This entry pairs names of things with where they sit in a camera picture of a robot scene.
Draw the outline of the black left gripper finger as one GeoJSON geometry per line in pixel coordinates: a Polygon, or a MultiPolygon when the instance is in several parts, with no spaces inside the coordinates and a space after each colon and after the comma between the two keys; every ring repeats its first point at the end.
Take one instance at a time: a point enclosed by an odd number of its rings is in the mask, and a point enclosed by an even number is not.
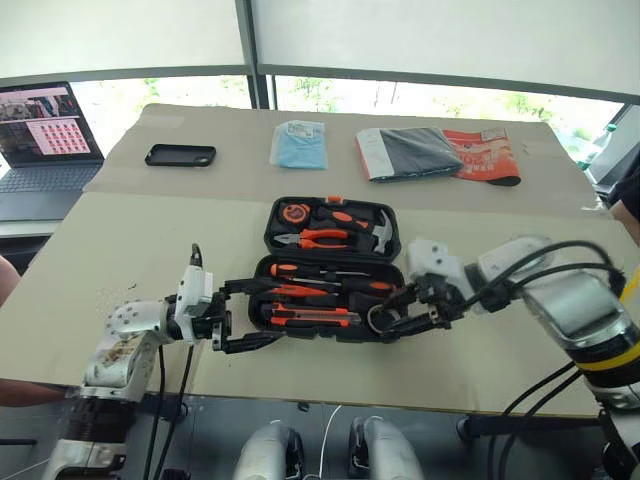
{"type": "Polygon", "coordinates": [[[265,291],[278,288],[280,283],[270,278],[247,278],[228,280],[222,286],[222,292],[231,296],[234,294],[257,295],[265,291]]]}
{"type": "Polygon", "coordinates": [[[266,331],[246,334],[238,339],[225,338],[220,350],[228,355],[255,351],[271,345],[284,336],[284,332],[266,331]]]}

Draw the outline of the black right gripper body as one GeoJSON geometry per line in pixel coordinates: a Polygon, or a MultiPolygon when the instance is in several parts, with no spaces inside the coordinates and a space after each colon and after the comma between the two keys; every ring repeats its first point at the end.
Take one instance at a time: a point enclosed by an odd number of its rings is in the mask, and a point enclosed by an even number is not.
{"type": "Polygon", "coordinates": [[[449,330],[453,322],[464,316],[464,296],[443,276],[424,274],[418,276],[413,283],[417,300],[427,305],[427,311],[414,318],[415,331],[449,330]]]}

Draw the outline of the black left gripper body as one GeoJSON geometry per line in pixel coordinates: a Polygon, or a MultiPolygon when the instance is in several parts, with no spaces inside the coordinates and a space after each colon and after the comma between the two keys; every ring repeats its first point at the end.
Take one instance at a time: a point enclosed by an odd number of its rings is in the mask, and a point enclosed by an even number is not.
{"type": "Polygon", "coordinates": [[[231,335],[231,312],[226,303],[230,295],[215,292],[210,300],[201,299],[193,308],[191,326],[196,340],[211,341],[214,351],[229,351],[231,335]]]}

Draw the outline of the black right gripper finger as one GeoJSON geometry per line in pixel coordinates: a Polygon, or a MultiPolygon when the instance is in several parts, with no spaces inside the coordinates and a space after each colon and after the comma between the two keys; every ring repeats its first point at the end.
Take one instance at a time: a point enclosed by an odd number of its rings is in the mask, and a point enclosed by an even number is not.
{"type": "Polygon", "coordinates": [[[443,328],[439,315],[431,311],[415,316],[402,316],[396,310],[388,310],[385,315],[388,319],[384,327],[385,339],[397,340],[402,337],[414,336],[443,328]]]}
{"type": "Polygon", "coordinates": [[[418,301],[418,287],[415,283],[410,283],[395,290],[381,305],[384,312],[395,311],[402,313],[418,301]]]}

